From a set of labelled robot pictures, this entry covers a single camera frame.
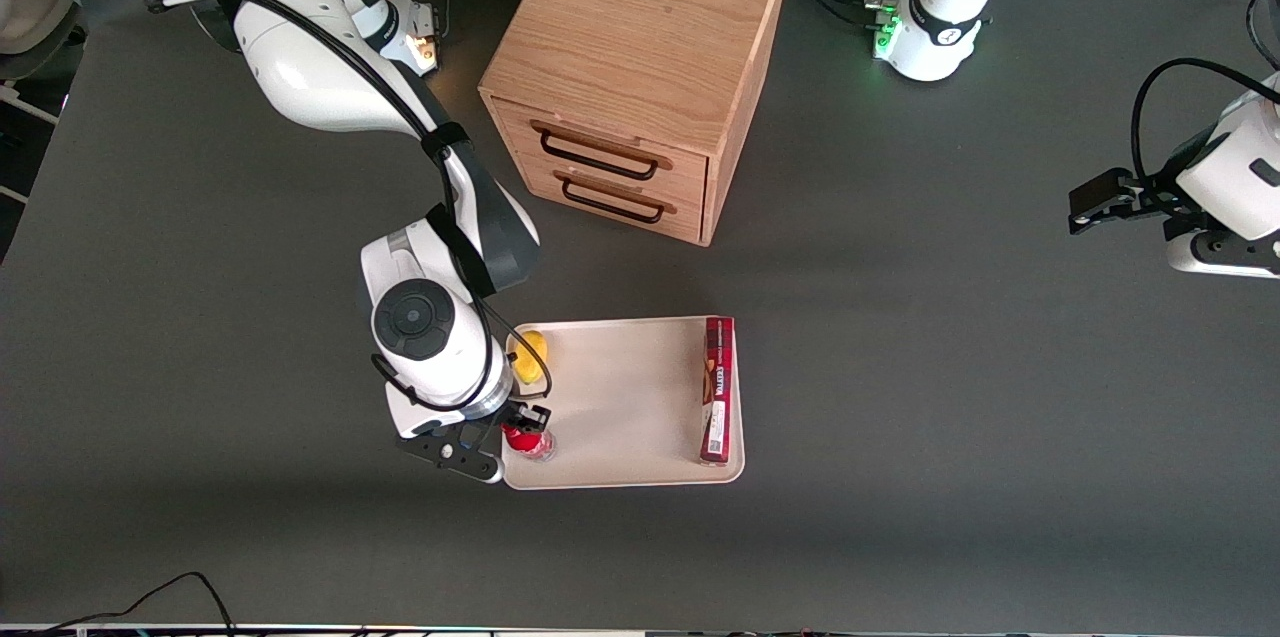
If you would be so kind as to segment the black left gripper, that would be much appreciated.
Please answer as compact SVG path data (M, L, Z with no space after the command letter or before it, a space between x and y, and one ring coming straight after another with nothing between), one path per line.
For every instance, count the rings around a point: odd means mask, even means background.
M1213 219L1176 182L1197 159L1170 155L1158 171L1147 171L1143 160L1133 157L1135 177L1129 169L1111 168L1091 178L1069 192L1068 232L1079 235L1103 223L1158 216L1166 217L1165 230L1210 230Z

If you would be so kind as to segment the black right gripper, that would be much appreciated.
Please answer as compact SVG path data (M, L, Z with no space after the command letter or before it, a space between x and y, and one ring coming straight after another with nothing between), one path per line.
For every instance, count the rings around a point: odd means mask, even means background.
M543 431L538 440L539 453L554 452L554 435L548 427L550 411L530 403L506 403L500 411L500 427L508 450L520 450L520 431Z

